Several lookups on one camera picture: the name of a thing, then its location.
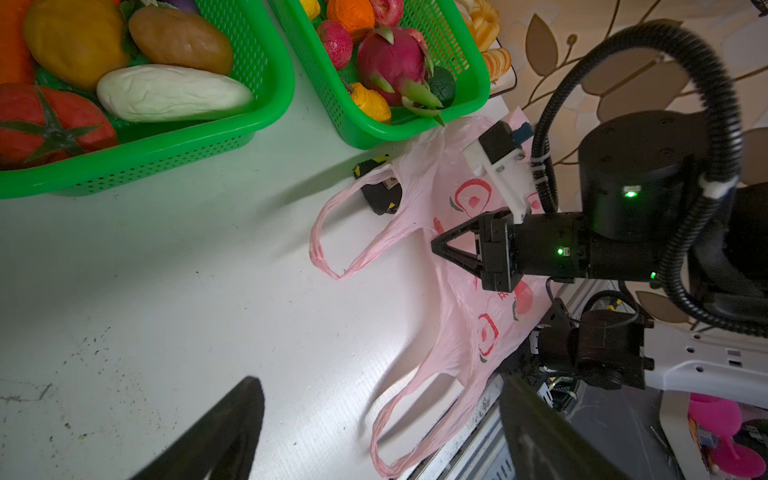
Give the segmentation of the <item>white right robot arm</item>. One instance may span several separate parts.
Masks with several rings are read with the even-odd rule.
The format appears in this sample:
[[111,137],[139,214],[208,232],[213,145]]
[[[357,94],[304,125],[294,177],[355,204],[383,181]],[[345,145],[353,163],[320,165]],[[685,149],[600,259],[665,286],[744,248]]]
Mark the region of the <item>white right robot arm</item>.
[[[550,127],[570,93],[599,66],[634,49],[671,57],[694,83],[693,114],[642,111],[581,142],[582,208],[558,209]],[[509,293],[527,275],[570,283],[613,280],[579,317],[553,300],[542,330],[515,356],[525,377],[567,376],[606,390],[683,391],[765,407],[767,356],[706,341],[706,328],[767,334],[767,187],[743,186],[741,112],[733,81],[695,33],[643,23],[606,38],[558,85],[535,128],[527,176],[542,205],[513,197],[506,167],[521,153],[497,123],[466,151],[505,194],[504,208],[440,234],[432,251]]]

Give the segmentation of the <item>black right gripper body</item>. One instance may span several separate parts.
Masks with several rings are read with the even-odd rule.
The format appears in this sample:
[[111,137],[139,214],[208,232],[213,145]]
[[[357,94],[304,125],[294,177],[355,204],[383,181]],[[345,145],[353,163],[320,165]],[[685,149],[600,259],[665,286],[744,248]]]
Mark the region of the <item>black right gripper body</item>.
[[581,214],[529,215],[516,224],[510,212],[499,210],[477,220],[483,289],[510,293],[526,275],[566,281],[589,276],[590,233]]

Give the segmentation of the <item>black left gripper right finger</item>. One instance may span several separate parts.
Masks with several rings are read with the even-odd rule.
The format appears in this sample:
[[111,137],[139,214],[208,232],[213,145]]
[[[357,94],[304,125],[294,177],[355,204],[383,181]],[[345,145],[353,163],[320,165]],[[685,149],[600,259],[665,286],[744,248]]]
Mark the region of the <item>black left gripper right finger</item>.
[[518,479],[626,479],[520,378],[505,376],[500,417]]

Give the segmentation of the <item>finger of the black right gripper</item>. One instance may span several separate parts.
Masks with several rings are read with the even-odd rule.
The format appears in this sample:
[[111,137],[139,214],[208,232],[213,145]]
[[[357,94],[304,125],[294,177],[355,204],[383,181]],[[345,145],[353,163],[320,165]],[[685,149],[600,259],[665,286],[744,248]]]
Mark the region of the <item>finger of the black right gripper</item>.
[[477,252],[476,235],[479,227],[479,218],[474,217],[457,224],[452,228],[447,227],[437,218],[433,221],[437,236],[431,241],[431,250],[438,252],[440,249],[451,247],[463,252]]
[[473,276],[480,275],[480,260],[476,254],[457,249],[450,245],[433,245],[432,252]]

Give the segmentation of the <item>red tomato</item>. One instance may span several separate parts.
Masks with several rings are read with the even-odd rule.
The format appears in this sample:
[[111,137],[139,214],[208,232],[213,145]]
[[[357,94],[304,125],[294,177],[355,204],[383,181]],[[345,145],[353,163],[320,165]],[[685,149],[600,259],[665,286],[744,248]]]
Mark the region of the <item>red tomato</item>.
[[114,147],[118,136],[90,100],[31,84],[1,86],[1,169],[23,170]]

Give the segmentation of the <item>pink plastic bag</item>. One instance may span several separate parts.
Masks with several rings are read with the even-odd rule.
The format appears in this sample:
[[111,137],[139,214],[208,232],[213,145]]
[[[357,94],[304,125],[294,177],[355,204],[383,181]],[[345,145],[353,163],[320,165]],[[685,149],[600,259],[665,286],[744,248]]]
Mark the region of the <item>pink plastic bag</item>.
[[[504,207],[490,176],[475,175],[463,157],[464,149],[493,124],[488,117],[470,116],[427,132],[413,139],[403,155],[379,164],[333,196],[311,230],[312,264],[334,279],[345,279],[413,233],[431,242],[481,213]],[[321,244],[326,217],[363,187],[390,178],[402,189],[397,211],[343,273],[333,271]],[[437,340],[414,376],[373,422],[370,456],[385,479],[399,477],[458,434],[474,414],[494,371],[528,338],[549,306],[543,277],[526,276],[510,293],[487,291],[478,278],[460,267],[433,253],[427,257],[439,289]],[[462,387],[461,394],[409,453],[391,462],[382,459],[379,441],[398,404],[441,374],[453,377]]]

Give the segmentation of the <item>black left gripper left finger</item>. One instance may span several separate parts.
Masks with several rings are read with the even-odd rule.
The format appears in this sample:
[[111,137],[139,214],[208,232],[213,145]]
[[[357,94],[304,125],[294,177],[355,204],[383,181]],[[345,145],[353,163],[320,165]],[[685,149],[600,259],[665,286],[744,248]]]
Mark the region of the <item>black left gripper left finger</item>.
[[248,479],[265,412],[259,379],[247,376],[136,479]]

